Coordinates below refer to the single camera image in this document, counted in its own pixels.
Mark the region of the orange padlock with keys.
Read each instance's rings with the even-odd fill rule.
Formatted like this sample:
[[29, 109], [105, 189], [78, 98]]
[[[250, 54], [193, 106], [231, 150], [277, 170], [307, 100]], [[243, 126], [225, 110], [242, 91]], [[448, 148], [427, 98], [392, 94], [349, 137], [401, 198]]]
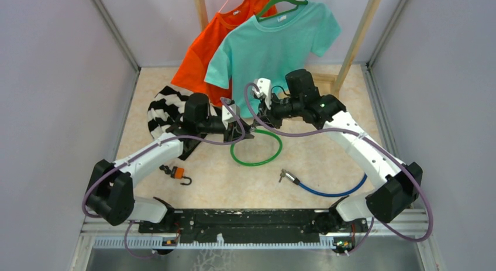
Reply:
[[166, 176], [169, 176], [172, 179], [181, 180], [180, 184], [182, 186], [190, 186], [192, 183], [192, 179], [184, 175], [183, 168], [177, 166], [169, 167], [167, 165], [161, 165], [159, 169], [163, 173], [165, 173]]

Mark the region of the green cable lock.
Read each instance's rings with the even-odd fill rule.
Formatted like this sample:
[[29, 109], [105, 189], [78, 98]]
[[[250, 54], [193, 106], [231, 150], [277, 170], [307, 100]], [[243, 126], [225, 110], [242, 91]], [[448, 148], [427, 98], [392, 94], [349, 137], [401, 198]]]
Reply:
[[282, 139], [276, 135], [275, 133], [273, 132], [270, 132], [270, 131], [265, 131], [265, 130], [261, 130], [261, 129], [255, 129], [254, 130], [254, 133], [260, 133], [260, 134], [263, 134], [263, 135], [267, 135], [267, 136], [271, 136], [272, 138], [274, 138], [277, 142], [278, 142], [278, 149], [277, 151], [275, 152], [275, 154], [273, 154], [271, 157], [265, 159], [265, 160], [262, 160], [260, 162], [253, 162], [253, 163], [249, 163], [249, 162], [244, 162], [242, 160], [240, 160], [236, 155], [235, 155], [235, 144], [232, 144], [230, 146], [230, 156], [231, 158], [237, 163], [237, 164], [240, 164], [242, 166], [247, 166], [247, 167], [257, 167], [257, 166], [262, 166], [262, 165], [265, 165], [267, 163], [270, 163], [272, 162], [273, 160], [275, 160], [277, 157], [279, 157], [279, 155], [281, 154], [282, 150], [283, 150], [283, 141]]

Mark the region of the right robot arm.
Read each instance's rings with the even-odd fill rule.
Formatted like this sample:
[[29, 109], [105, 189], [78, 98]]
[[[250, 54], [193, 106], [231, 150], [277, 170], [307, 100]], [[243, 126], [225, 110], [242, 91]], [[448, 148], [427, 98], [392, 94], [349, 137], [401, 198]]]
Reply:
[[259, 100], [257, 122], [280, 128], [283, 119], [301, 117], [340, 145], [361, 167], [374, 189], [352, 197], [345, 194], [332, 208], [329, 223], [336, 231], [345, 231], [353, 220], [375, 217], [390, 223], [418, 197], [423, 170], [419, 164], [405, 164], [386, 151], [353, 119], [345, 105], [331, 94], [321, 95], [312, 74], [299, 69], [285, 76], [288, 95], [278, 98], [272, 83], [259, 78], [244, 88], [246, 102]]

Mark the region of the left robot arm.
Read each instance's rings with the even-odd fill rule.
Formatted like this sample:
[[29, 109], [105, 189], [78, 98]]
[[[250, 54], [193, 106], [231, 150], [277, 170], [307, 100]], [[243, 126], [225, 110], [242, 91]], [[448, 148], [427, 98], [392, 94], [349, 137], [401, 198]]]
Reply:
[[168, 212], [170, 207], [157, 198], [136, 197], [134, 187], [160, 166], [182, 156], [192, 142], [224, 146], [251, 138], [251, 127], [241, 118], [235, 102], [221, 101], [221, 114], [213, 116], [208, 97], [193, 93], [170, 131], [128, 157], [96, 163], [81, 204], [83, 213], [113, 226], [147, 221], [161, 232], [172, 230], [175, 216]]

